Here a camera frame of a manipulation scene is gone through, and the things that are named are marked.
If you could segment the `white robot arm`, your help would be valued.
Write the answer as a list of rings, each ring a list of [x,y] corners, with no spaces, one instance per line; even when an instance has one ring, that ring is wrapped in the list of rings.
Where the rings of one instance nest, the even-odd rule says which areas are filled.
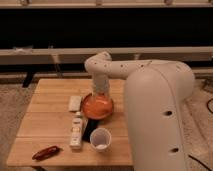
[[[195,76],[183,62],[114,61],[107,52],[85,61],[94,88],[109,78],[124,81],[124,114],[134,171],[189,171],[181,103],[194,88]]]

